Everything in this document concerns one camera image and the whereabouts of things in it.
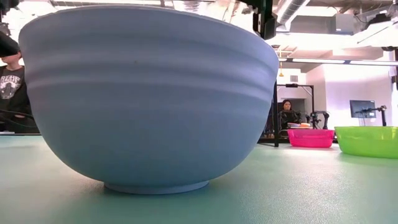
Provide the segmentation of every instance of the green plastic tub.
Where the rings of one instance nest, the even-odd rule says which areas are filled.
[[[336,127],[343,153],[398,159],[398,127]]]

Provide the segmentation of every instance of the bowl base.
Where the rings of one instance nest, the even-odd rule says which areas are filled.
[[[141,194],[141,195],[162,195],[162,194],[177,194],[188,192],[191,190],[197,190],[206,186],[209,181],[203,181],[196,184],[189,184],[183,186],[174,187],[132,187],[124,185],[114,185],[105,183],[105,187],[115,190],[118,192],[129,193],[129,194]]]

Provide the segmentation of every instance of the dark hair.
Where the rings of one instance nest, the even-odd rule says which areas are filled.
[[[287,102],[290,103],[290,110],[292,110],[293,105],[292,105],[292,102],[291,102],[290,100],[284,100],[284,101],[282,102],[282,110],[284,109],[285,103],[287,103]]]

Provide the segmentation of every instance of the computer monitor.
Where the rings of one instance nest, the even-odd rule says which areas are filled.
[[[374,100],[350,100],[349,108],[352,118],[376,118],[375,111],[364,111],[376,108]]]

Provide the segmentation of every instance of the person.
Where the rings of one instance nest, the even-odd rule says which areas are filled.
[[[281,130],[288,129],[289,123],[301,123],[300,113],[293,110],[290,100],[284,100],[282,102],[282,111],[279,113],[279,118]]]
[[[21,52],[1,58],[7,65],[0,67],[0,110],[32,114],[25,83],[25,67],[19,64],[21,58]],[[39,132],[34,120],[26,116],[2,112],[0,119],[5,124],[5,130],[2,131]]]

